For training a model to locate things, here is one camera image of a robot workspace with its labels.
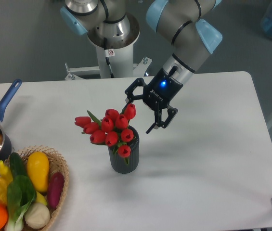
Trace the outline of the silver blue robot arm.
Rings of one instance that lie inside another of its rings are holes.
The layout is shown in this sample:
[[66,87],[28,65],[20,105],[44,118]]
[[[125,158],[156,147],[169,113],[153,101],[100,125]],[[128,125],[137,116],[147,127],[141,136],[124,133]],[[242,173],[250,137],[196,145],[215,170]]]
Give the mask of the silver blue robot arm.
[[[152,128],[166,128],[177,114],[171,100],[222,41],[203,19],[217,0],[156,0],[147,10],[148,25],[174,47],[149,82],[136,79],[125,91],[128,103],[142,100],[155,113]],[[77,35],[95,46],[101,78],[134,76],[133,45],[140,34],[123,0],[67,0],[61,17]]]

